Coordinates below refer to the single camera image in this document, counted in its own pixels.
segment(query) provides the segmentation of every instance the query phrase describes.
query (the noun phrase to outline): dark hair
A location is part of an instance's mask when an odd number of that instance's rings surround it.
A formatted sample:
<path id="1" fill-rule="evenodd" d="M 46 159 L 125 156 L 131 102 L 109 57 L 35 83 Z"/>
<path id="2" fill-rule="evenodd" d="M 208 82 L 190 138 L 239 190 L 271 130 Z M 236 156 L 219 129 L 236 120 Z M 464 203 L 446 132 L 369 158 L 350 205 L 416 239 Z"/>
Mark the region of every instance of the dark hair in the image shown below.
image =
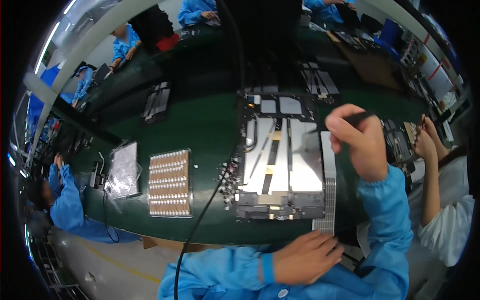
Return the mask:
<path id="1" fill-rule="evenodd" d="M 43 179 L 31 179 L 26 185 L 27 198 L 35 204 L 38 209 L 48 209 L 46 199 L 42 196 Z"/>
<path id="2" fill-rule="evenodd" d="M 467 156 L 467 146 L 460 146 L 450 151 L 447 156 L 445 156 L 444 158 L 442 158 L 442 160 L 438 162 L 438 168 L 446 166 L 452 160 L 461 156 Z"/>

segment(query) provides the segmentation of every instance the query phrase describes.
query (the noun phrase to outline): elastic cuff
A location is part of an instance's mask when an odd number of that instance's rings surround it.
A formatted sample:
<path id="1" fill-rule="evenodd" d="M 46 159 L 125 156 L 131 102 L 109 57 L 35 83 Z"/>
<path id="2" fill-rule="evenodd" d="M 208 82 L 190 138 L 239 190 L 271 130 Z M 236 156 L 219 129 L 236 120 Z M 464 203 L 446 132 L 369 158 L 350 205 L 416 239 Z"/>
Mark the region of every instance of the elastic cuff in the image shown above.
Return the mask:
<path id="1" fill-rule="evenodd" d="M 384 179 L 382 179 L 381 181 L 366 182 L 365 180 L 360 178 L 359 188 L 362 187 L 362 186 L 365 186 L 365 187 L 381 187 L 381 186 L 385 185 L 392 177 L 394 177 L 395 176 L 394 173 L 398 172 L 398 171 L 402 172 L 399 168 L 388 165 L 387 176 Z"/>
<path id="2" fill-rule="evenodd" d="M 262 272 L 265 284 L 275 283 L 275 275 L 273 273 L 273 253 L 262 254 Z"/>

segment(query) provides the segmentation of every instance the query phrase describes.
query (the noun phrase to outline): white wall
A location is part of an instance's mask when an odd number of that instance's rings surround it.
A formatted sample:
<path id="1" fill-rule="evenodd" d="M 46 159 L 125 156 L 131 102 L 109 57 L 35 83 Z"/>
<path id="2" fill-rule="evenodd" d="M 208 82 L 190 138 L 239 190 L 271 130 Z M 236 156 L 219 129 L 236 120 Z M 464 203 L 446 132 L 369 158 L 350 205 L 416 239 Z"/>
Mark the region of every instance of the white wall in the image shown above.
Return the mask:
<path id="1" fill-rule="evenodd" d="M 168 14 L 168 19 L 173 23 L 173 31 L 181 29 L 180 23 L 177 21 L 182 0 L 164 0 L 158 4 L 158 7 Z"/>
<path id="2" fill-rule="evenodd" d="M 95 49 L 92 50 L 92 52 L 90 52 L 85 59 L 85 62 L 96 67 L 99 67 L 104 63 L 110 65 L 113 58 L 113 41 L 115 41 L 115 37 L 108 35 L 97 45 L 97 47 L 95 47 Z"/>

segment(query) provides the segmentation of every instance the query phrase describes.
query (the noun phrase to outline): fluorescent light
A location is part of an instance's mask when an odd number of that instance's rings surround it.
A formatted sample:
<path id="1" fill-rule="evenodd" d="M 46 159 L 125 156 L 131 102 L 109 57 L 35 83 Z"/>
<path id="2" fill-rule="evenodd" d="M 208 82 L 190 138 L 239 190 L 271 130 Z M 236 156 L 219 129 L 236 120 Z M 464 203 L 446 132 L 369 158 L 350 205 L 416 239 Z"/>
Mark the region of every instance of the fluorescent light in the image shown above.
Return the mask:
<path id="1" fill-rule="evenodd" d="M 15 145 L 15 144 L 12 143 L 12 142 L 10 142 L 10 147 L 12 147 L 15 151 L 18 151 L 17 145 Z"/>
<path id="2" fill-rule="evenodd" d="M 10 153 L 7 153 L 7 157 L 8 159 L 10 160 L 10 163 L 12 164 L 12 166 L 16 166 L 17 164 L 15 163 L 15 161 L 13 160 L 13 157 L 10 156 Z"/>
<path id="3" fill-rule="evenodd" d="M 77 1 L 77 0 L 73 0 L 72 2 L 70 2 L 70 4 L 67 6 L 67 9 L 65 9 L 65 11 L 63 12 L 63 14 L 68 13 L 68 11 L 69 11 L 70 8 L 72 7 L 72 5 L 75 3 L 75 1 Z"/>
<path id="4" fill-rule="evenodd" d="M 43 56 L 45 55 L 45 52 L 47 51 L 48 45 L 50 44 L 50 41 L 52 40 L 53 34 L 55 33 L 55 31 L 57 31 L 57 28 L 59 27 L 59 25 L 60 25 L 60 22 L 58 22 L 55 25 L 55 27 L 52 30 L 52 33 L 50 34 L 50 36 L 47 39 L 47 42 L 45 43 L 45 46 L 43 46 L 42 54 L 40 55 L 40 58 L 38 59 L 38 63 L 36 64 L 35 74 L 38 73 L 38 69 L 40 68 L 40 64 L 42 63 Z"/>

